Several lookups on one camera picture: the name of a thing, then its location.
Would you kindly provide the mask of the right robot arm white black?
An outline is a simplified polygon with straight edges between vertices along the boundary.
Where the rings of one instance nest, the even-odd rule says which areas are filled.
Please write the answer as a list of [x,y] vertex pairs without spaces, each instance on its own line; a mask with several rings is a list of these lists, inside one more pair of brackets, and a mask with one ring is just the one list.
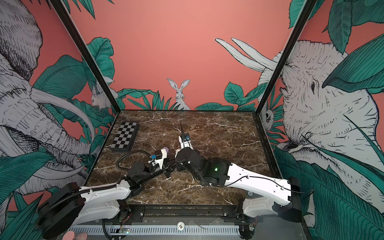
[[184,131],[179,136],[181,148],[176,162],[202,186],[238,188],[258,195],[241,203],[241,214],[247,218],[277,216],[300,223],[303,220],[301,184],[298,178],[277,179],[246,170],[221,158],[204,158],[193,149],[191,138]]

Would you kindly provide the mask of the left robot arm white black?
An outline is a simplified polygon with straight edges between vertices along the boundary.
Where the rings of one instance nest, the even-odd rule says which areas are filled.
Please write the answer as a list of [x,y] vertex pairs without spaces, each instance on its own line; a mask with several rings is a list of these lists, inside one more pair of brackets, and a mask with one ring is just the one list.
[[126,200],[139,195],[145,183],[159,175],[169,177],[176,168],[175,157],[168,156],[168,149],[156,151],[149,157],[149,164],[135,163],[127,174],[116,183],[87,187],[69,183],[52,194],[40,207],[36,226],[44,239],[52,239],[70,227],[99,219],[113,219],[128,212]]

